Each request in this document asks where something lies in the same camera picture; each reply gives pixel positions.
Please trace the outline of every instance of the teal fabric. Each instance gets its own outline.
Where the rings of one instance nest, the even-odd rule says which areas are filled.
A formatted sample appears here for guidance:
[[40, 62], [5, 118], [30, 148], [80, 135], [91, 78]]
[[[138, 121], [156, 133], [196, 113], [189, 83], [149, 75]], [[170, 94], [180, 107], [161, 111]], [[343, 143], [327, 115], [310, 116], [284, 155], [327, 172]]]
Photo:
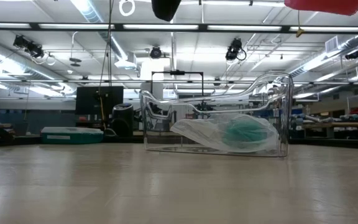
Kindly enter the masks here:
[[223, 136], [223, 142], [228, 146], [235, 146], [238, 142], [257, 142], [266, 139], [266, 127], [258, 121], [231, 121]]

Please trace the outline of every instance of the ceiling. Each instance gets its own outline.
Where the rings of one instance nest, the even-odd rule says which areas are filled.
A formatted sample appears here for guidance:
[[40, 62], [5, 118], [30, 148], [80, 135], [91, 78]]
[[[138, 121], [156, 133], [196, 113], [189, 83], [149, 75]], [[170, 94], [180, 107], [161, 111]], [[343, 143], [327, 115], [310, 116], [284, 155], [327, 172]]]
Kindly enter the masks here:
[[[109, 1], [93, 0], [101, 17], [108, 21]], [[122, 16], [119, 12], [119, 1], [114, 1], [112, 22], [163, 23], [157, 19], [151, 3], [135, 2], [135, 12], [130, 16]], [[0, 22], [86, 22], [71, 0], [36, 0], [36, 1], [1, 1]], [[233, 6], [205, 4], [181, 5], [174, 23], [215, 23], [215, 24], [297, 24], [298, 11], [288, 7], [270, 6]], [[321, 26], [358, 26], [358, 13], [353, 16], [340, 16], [328, 13], [300, 12], [302, 25]], [[99, 80], [102, 71], [106, 42], [97, 32], [79, 32], [75, 35], [72, 57], [80, 58], [81, 67], [72, 67], [71, 57], [72, 32], [41, 32], [41, 31], [8, 31], [0, 30], [0, 46], [10, 49], [24, 57], [30, 58], [24, 51], [17, 50], [13, 45], [16, 35], [24, 35], [28, 39], [43, 45], [46, 52], [55, 56], [54, 65], [42, 64], [62, 77], [80, 79], [87, 75], [90, 79]], [[228, 80], [253, 80], [269, 71], [286, 71], [303, 60], [325, 48], [325, 42], [335, 35], [303, 34], [296, 38], [293, 34], [238, 34], [238, 33], [177, 33], [177, 69], [184, 71], [204, 72], [205, 80], [221, 77]], [[119, 45], [128, 52], [134, 52], [138, 62], [147, 60], [147, 51], [159, 45], [163, 52], [171, 55], [172, 38], [169, 32], [116, 32], [114, 36]], [[353, 35], [339, 35], [339, 40], [346, 40]], [[233, 38], [239, 37], [243, 45], [247, 44], [247, 59], [241, 63], [229, 65], [224, 58], [228, 45]], [[112, 73], [117, 79], [139, 79], [134, 71], [118, 69], [113, 66]], [[340, 67], [340, 61], [333, 60], [315, 68], [316, 78], [326, 75]], [[170, 61], [166, 59], [165, 69], [170, 69]], [[179, 77], [179, 79], [200, 79], [196, 75]], [[131, 84], [128, 87], [138, 88]]]

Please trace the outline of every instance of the air duct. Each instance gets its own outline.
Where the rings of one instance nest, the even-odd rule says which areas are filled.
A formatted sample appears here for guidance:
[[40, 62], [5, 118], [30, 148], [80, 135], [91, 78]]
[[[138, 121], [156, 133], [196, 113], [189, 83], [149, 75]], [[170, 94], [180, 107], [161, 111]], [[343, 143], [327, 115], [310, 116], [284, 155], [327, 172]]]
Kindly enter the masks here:
[[313, 56], [304, 60], [302, 65], [288, 69], [285, 71], [285, 73], [289, 73], [292, 77], [296, 77], [306, 73], [307, 71], [317, 68], [326, 62], [329, 62], [334, 57], [346, 55], [356, 47], [358, 47], [358, 35], [338, 45], [337, 50], [329, 53], [327, 53], [325, 50], [320, 51], [317, 54], [314, 54]]
[[[96, 10], [92, 0], [71, 0], [73, 5], [79, 10], [79, 12], [83, 15], [83, 17], [90, 23], [101, 23], [104, 22], [103, 18], [100, 16], [99, 12]], [[98, 34], [105, 40], [109, 41], [111, 38], [111, 50], [114, 52], [118, 60], [128, 60], [128, 56], [125, 51], [121, 48], [121, 46], [117, 43], [114, 36], [111, 34], [109, 37], [109, 33], [102, 31], [98, 32]]]
[[[63, 80], [64, 77], [35, 64], [34, 62], [15, 54], [14, 52], [0, 46], [0, 66], [3, 70], [9, 73], [30, 73], [31, 76], [26, 76], [29, 80]], [[6, 79], [13, 79], [7, 73]], [[66, 88], [67, 94], [75, 91], [76, 84], [72, 83], [59, 83], [61, 87]]]

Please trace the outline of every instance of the green object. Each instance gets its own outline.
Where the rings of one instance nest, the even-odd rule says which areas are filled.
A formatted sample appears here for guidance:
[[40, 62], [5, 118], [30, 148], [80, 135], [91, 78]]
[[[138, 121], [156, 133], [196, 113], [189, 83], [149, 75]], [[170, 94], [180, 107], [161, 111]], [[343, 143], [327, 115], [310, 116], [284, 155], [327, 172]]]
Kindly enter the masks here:
[[91, 144], [103, 140], [103, 132], [80, 128], [44, 128], [41, 137], [44, 144]]
[[267, 139], [269, 130], [254, 119], [230, 121], [223, 136], [228, 146], [238, 146], [240, 142], [259, 142]]

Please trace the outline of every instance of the spotlight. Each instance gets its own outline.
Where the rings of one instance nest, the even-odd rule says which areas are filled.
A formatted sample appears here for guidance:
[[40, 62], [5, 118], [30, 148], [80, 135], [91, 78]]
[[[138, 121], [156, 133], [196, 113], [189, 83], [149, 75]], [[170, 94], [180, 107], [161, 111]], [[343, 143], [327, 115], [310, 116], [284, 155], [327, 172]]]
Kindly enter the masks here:
[[[215, 81], [221, 81], [219, 77], [215, 77]], [[220, 86], [220, 83], [214, 83], [214, 86]]]
[[153, 47], [152, 51], [150, 52], [150, 57], [152, 59], [158, 59], [162, 56], [162, 52], [160, 50], [160, 47], [156, 46]]
[[[243, 53], [244, 57], [239, 58], [239, 54]], [[234, 40], [231, 42], [231, 45], [227, 48], [226, 53], [226, 60], [228, 61], [234, 61], [235, 59], [238, 59], [240, 61], [243, 61], [247, 58], [247, 53], [244, 49], [242, 49], [242, 42], [240, 38], [234, 38]]]
[[13, 46], [18, 49], [24, 49], [24, 52], [27, 52], [34, 58], [42, 58], [45, 53], [42, 50], [42, 45], [36, 44], [33, 41], [27, 40], [23, 35], [17, 35]]

